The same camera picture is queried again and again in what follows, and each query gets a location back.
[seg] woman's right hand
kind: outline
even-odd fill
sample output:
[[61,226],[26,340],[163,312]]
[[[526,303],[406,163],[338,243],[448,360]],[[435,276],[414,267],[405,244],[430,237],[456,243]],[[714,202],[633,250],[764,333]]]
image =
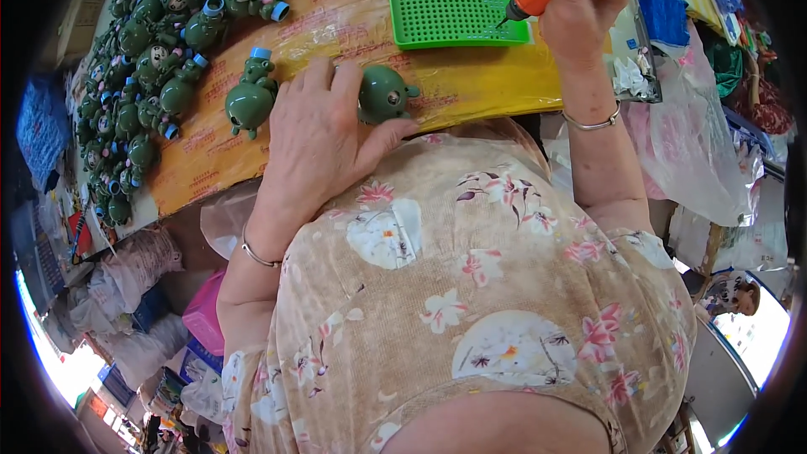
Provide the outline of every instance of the woman's right hand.
[[602,63],[605,35],[628,0],[550,0],[538,18],[546,45],[561,71]]

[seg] blue cap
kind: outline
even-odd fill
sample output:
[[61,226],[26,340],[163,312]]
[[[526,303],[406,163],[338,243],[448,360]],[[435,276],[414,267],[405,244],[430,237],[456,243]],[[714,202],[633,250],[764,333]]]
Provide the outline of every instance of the blue cap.
[[205,0],[204,5],[202,6],[202,13],[206,16],[213,17],[217,16],[221,11],[224,9],[224,0],[217,0],[219,2],[219,6],[214,8],[210,5],[211,0]]
[[197,54],[194,56],[194,62],[196,62],[196,65],[199,65],[199,66],[201,66],[202,68],[204,68],[204,67],[206,67],[206,66],[207,66],[207,60],[205,59],[205,57],[204,57],[204,56],[202,56],[202,54],[201,54],[201,53],[197,53]]
[[283,18],[289,13],[289,5],[283,1],[277,3],[272,9],[272,15],[270,16],[274,21],[283,21]]
[[166,130],[166,138],[168,140],[175,139],[177,137],[177,132],[178,131],[179,131],[179,127],[176,126],[175,124],[171,123],[170,125],[168,125],[168,128]]
[[268,50],[266,48],[254,47],[253,50],[249,52],[249,56],[253,58],[263,58],[265,60],[271,60],[272,50]]

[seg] floral blouse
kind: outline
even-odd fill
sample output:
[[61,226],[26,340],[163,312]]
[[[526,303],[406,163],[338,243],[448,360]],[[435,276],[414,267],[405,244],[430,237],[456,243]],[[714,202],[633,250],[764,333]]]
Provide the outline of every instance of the floral blouse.
[[237,452],[378,452],[466,393],[588,410],[613,452],[674,419],[695,342],[659,238],[601,231],[512,140],[426,135],[303,227],[267,347],[223,372]]

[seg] silver bracelet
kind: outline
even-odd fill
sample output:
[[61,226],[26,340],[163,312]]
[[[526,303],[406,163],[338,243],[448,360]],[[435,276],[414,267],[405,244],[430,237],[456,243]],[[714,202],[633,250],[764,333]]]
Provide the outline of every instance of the silver bracelet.
[[566,121],[569,121],[572,125],[576,126],[580,130],[596,130],[596,129],[600,129],[600,128],[605,128],[606,126],[616,125],[617,124],[617,118],[619,117],[619,109],[620,109],[621,106],[622,105],[621,105],[620,101],[617,100],[617,110],[614,111],[611,116],[608,116],[607,121],[603,121],[602,123],[597,123],[596,125],[582,125],[582,124],[578,123],[577,121],[572,119],[571,116],[566,114],[566,109],[563,109],[562,113],[563,113],[563,117],[566,119]]
[[246,235],[246,232],[247,232],[247,226],[246,226],[246,225],[244,225],[244,227],[243,227],[243,228],[241,228],[241,242],[242,242],[242,244],[241,244],[241,249],[243,249],[244,251],[246,251],[247,255],[249,255],[249,257],[250,257],[250,258],[254,259],[254,260],[255,260],[255,261],[257,261],[259,264],[261,264],[261,265],[263,265],[263,266],[265,266],[265,267],[277,268],[277,267],[279,267],[280,265],[282,265],[282,264],[283,264],[283,262],[282,262],[282,261],[266,261],[266,260],[264,260],[264,259],[259,258],[259,257],[258,257],[258,256],[257,256],[257,255],[256,255],[254,252],[253,252],[252,248],[251,248],[251,247],[249,247],[249,244],[247,243],[247,235]]

